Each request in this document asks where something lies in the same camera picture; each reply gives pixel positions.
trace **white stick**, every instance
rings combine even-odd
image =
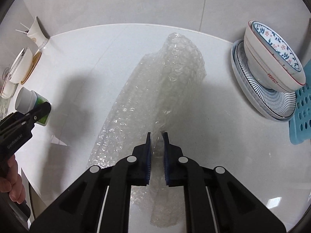
[[[21,32],[21,33],[24,33],[24,34],[27,35],[27,32],[23,32],[23,31],[20,31],[20,30],[16,30],[16,31]]]
[[[22,23],[21,23],[21,25],[24,26],[25,28],[27,28],[28,30],[30,30],[27,26],[23,25]]]

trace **stacked bowl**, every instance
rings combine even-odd
[[[290,46],[268,26],[249,21],[243,40],[231,51],[234,74],[243,92],[265,117],[288,121],[295,91],[306,83],[304,69]]]

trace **black and white striped plate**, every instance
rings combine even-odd
[[[272,117],[272,119],[276,119],[278,121],[288,121],[292,117],[296,107],[295,92],[281,93],[273,89],[267,89],[262,86],[254,78],[248,68],[248,60],[245,55],[243,40],[235,42],[234,46],[236,46],[236,48],[231,54],[233,55],[234,61],[234,64],[232,64],[232,66],[236,67],[240,78],[237,77],[236,73],[235,75],[248,99],[250,99],[249,94],[251,94],[251,103],[263,115],[264,113],[262,112],[262,110],[270,117]],[[254,100],[257,102],[261,109],[256,106],[257,104],[254,104]]]

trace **white table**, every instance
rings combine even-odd
[[[170,142],[202,166],[224,166],[265,205],[281,197],[271,211],[289,230],[310,204],[310,140],[292,145],[288,123],[270,121],[251,106],[231,69],[232,43],[184,29],[116,24],[51,37],[24,84],[52,103],[48,125],[36,125],[33,138],[16,153],[29,182],[49,205],[85,171],[97,135],[136,64],[158,51],[172,32],[197,45],[207,76],[186,121],[168,131]],[[9,112],[15,111],[20,88]],[[159,229],[149,221],[131,206],[130,232],[185,231],[183,222]]]

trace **bubble wrap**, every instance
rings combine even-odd
[[[120,92],[89,158],[88,166],[114,165],[131,155],[151,131],[153,157],[147,187],[132,187],[131,202],[151,223],[168,227],[184,215],[183,188],[165,185],[161,133],[186,114],[197,84],[206,76],[203,57],[185,36],[172,33],[163,47],[145,55]]]

